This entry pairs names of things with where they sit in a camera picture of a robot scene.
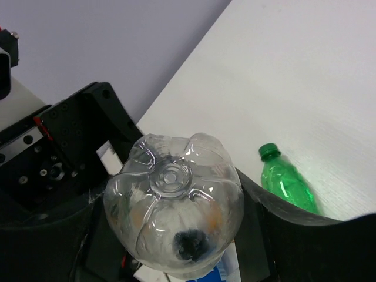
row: white object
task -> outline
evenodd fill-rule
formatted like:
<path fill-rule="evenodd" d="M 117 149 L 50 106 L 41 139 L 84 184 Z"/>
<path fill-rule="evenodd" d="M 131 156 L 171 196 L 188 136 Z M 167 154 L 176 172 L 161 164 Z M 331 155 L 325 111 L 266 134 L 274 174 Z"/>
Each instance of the white object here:
<path fill-rule="evenodd" d="M 376 2 L 233 0 L 138 123 L 222 141 L 260 184 L 275 142 L 324 213 L 376 211 Z"/>

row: bottle neck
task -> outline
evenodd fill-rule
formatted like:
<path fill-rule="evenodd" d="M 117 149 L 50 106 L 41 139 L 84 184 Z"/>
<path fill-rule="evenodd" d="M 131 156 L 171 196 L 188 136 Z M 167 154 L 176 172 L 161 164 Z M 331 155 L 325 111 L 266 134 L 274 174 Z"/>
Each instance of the bottle neck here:
<path fill-rule="evenodd" d="M 261 158 L 261 160 L 262 160 L 263 162 L 268 162 L 268 161 L 270 161 L 270 160 L 273 160 L 273 159 L 278 158 L 279 156 L 281 156 L 281 152 L 279 152 L 279 151 L 270 152 L 269 154 L 264 155 L 264 156 Z"/>

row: bottle cap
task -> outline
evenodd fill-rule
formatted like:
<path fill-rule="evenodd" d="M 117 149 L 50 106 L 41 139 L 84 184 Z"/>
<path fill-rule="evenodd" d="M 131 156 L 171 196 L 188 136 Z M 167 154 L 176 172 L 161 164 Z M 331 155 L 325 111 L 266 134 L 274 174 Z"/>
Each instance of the bottle cap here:
<path fill-rule="evenodd" d="M 274 152 L 278 152 L 279 154 L 281 154 L 281 152 L 278 150 L 278 147 L 276 144 L 274 143 L 267 143 L 265 145 L 262 145 L 260 148 L 259 148 L 259 151 L 258 153 L 260 154 L 260 157 L 261 157 L 261 160 L 274 153 Z"/>

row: green plastic bottle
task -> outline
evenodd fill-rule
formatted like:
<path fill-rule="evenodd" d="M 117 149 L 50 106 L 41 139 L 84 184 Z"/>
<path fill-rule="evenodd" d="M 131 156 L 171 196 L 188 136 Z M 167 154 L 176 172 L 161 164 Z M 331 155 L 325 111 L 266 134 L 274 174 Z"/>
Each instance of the green plastic bottle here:
<path fill-rule="evenodd" d="M 308 183 L 287 159 L 281 157 L 277 145 L 265 144 L 258 152 L 265 163 L 261 176 L 263 188 L 295 206 L 320 214 Z"/>

